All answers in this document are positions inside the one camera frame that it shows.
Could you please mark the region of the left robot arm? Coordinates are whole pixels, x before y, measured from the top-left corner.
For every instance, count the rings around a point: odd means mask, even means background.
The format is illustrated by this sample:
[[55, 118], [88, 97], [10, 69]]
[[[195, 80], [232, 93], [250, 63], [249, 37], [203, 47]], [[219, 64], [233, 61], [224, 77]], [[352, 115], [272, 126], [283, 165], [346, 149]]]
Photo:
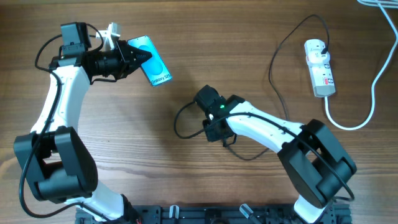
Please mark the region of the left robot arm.
[[50, 88], [42, 112], [29, 134], [14, 141], [22, 169], [19, 202], [32, 215], [24, 189], [38, 201], [59, 205], [60, 211], [78, 207], [103, 223], [140, 223], [139, 213], [122, 194], [99, 181], [96, 163], [78, 135], [83, 99], [94, 82], [116, 82], [137, 69], [146, 70], [157, 52], [152, 46], [119, 39], [116, 24], [97, 31], [101, 44], [91, 45], [91, 25], [61, 25], [63, 40], [49, 66]]

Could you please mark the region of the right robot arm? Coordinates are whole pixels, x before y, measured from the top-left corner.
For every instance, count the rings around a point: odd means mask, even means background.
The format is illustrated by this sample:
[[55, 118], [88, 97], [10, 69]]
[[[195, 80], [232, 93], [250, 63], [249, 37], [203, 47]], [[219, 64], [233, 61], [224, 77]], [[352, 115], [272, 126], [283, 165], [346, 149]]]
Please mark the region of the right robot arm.
[[357, 167], [339, 140], [321, 121], [307, 124], [276, 118], [255, 108], [236, 95], [224, 98], [206, 85], [193, 102], [204, 112], [203, 129], [209, 142], [228, 138], [250, 138], [275, 152], [299, 194], [295, 213], [307, 223], [315, 223]]

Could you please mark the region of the cyan screen smartphone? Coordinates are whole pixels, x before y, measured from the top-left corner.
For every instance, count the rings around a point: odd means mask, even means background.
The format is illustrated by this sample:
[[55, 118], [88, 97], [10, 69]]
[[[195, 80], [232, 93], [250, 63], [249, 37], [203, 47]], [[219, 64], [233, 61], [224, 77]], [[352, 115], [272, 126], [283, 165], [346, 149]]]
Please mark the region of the cyan screen smartphone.
[[142, 71], [152, 86], [159, 86], [172, 80], [171, 73], [149, 36], [136, 37], [128, 40], [127, 43], [132, 47], [152, 54], [152, 57], [141, 65]]

